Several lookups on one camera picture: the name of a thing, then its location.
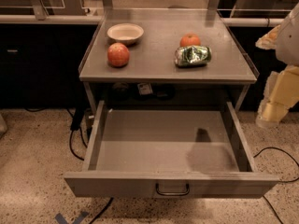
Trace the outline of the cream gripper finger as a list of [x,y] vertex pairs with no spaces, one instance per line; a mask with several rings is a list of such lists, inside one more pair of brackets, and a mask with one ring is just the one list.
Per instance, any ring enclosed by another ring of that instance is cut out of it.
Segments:
[[299,67],[288,65],[280,73],[272,72],[266,80],[255,122],[261,128],[275,127],[298,102]]
[[259,49],[275,49],[277,46],[277,37],[278,37],[278,30],[280,26],[274,27],[272,30],[270,30],[267,34],[260,37],[256,43],[255,46]]

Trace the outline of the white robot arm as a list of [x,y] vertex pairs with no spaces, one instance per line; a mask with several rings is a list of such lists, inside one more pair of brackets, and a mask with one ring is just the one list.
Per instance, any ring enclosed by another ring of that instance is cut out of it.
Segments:
[[280,25],[259,38],[256,47],[273,49],[277,59],[286,64],[283,71],[272,71],[266,80],[256,117],[259,127],[275,127],[299,102],[299,5]]

